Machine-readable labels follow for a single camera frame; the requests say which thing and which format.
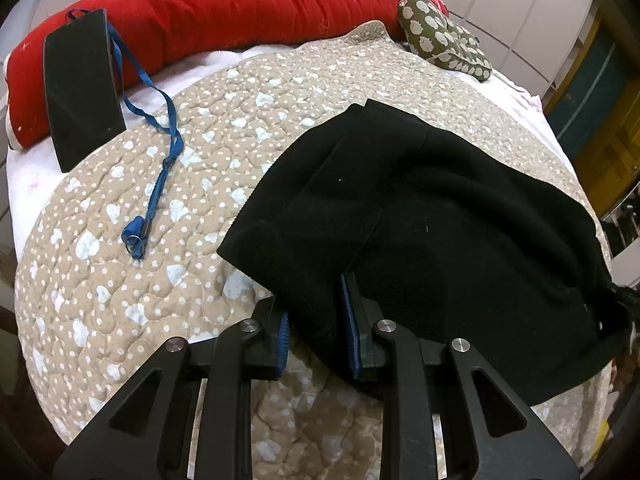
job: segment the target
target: blue lanyard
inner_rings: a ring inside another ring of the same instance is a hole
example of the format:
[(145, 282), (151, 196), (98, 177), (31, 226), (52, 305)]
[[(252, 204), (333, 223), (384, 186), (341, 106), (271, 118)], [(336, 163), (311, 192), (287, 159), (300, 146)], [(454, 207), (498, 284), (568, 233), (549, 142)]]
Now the blue lanyard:
[[(85, 9), (71, 9), (66, 14), (67, 18), (70, 20), (75, 20), (75, 12), (86, 14), (89, 11)], [(118, 31), (109, 22), (107, 22), (107, 32), (109, 35), (109, 39), (111, 40), (111, 46), (113, 47), (113, 56), (115, 58), (117, 66), (116, 75), (118, 76), (119, 86), (122, 88), (122, 98), (124, 99), (124, 104), (132, 113), (136, 114), (137, 116), (144, 117), (147, 123), (171, 136), (169, 155), (167, 156), (167, 158), (165, 158), (165, 160), (162, 161), (162, 171), (158, 175), (154, 190), (151, 193), (151, 197), (149, 197), (145, 217), (142, 218), (142, 216), (136, 216), (122, 231), (122, 241), (125, 243), (127, 251), (129, 252), (129, 254), (131, 254), (133, 259), (141, 260), (145, 254), (149, 228), (151, 227), (151, 221), (153, 220), (156, 214), (156, 210), (158, 209), (158, 202), (160, 200), (160, 195), (162, 194), (162, 189), (164, 188), (164, 183), (169, 176), (169, 170), (171, 170), (172, 165), (182, 152), (184, 142), (182, 140), (182, 137), (180, 136), (180, 132), (178, 131), (178, 119), (174, 102), (171, 101), (171, 98), (165, 92), (154, 85), (153, 81), (151, 81), (151, 78), (145, 72), (145, 69), (142, 68), (136, 57), (133, 55), (132, 51), (130, 51), (129, 47), (126, 45)], [(141, 108), (133, 105), (131, 101), (129, 101), (129, 98), (124, 95), (124, 85), (122, 82), (123, 52), (129, 59), (129, 62), (133, 65), (133, 68), (138, 73), (140, 80), (147, 86), (158, 90), (162, 94), (162, 97), (164, 97), (164, 100), (166, 101), (167, 113), (169, 115), (169, 127), (165, 128), (164, 126), (161, 126), (156, 118), (153, 117), (153, 115), (147, 114)]]

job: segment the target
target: black fleece garment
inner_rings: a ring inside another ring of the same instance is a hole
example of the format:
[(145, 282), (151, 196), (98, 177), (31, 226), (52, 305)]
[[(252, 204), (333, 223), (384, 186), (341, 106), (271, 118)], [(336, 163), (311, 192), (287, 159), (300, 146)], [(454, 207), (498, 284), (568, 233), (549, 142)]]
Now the black fleece garment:
[(529, 405), (588, 380), (628, 341), (580, 204), (372, 100), (294, 142), (218, 253), (283, 299), (342, 374), (334, 284), (345, 270), (418, 337), (470, 341)]

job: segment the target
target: bed sheet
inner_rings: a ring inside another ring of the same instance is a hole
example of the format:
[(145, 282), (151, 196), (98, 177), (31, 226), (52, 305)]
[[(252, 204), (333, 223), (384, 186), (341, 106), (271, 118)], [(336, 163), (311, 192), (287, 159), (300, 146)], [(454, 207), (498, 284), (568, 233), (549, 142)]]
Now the bed sheet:
[[(191, 84), (243, 59), (277, 50), (290, 50), (286, 45), (259, 45), (243, 52), (217, 51), (191, 56), (168, 67), (154, 76), (158, 88), (174, 96)], [(477, 89), (482, 95), (506, 111), (513, 119), (533, 133), (573, 174), (574, 168), (562, 151), (556, 137), (542, 113), (542, 103), (524, 88), (516, 86), (503, 74), (494, 74), (485, 82), (461, 73), (451, 72)], [(157, 110), (164, 105), (164, 98), (151, 88), (138, 85), (127, 91), (130, 99), (144, 110)], [(142, 119), (127, 110), (121, 100), (127, 128)], [(60, 171), (56, 152), (50, 137), (26, 152), (9, 150), (6, 159), (9, 202), (14, 228), (15, 253), (22, 258), (24, 245), (40, 211), (66, 173)]]

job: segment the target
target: red blanket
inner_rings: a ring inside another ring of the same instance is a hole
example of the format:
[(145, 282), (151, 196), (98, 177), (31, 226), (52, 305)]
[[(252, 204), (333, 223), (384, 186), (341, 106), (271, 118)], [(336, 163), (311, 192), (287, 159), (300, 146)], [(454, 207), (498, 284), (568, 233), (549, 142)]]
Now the red blanket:
[[(81, 0), (68, 9), (105, 8), (108, 20), (147, 73), (153, 74), (199, 52), (330, 38), (369, 20), (380, 20), (392, 37), (403, 38), (397, 22), (398, 1)], [(441, 0), (433, 1), (448, 15)], [(42, 46), (47, 34), (64, 25), (68, 9), (32, 30), (8, 60), (7, 129), (12, 144), (17, 141), (26, 148), (48, 133)], [(132, 66), (125, 62), (126, 88), (137, 80)]]

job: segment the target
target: smartphone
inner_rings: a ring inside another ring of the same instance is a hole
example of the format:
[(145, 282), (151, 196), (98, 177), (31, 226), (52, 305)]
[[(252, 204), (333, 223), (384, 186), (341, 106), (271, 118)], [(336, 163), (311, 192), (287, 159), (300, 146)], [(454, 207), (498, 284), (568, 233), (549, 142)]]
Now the smartphone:
[(92, 10), (51, 32), (43, 57), (49, 132), (66, 173), (126, 129), (106, 10)]

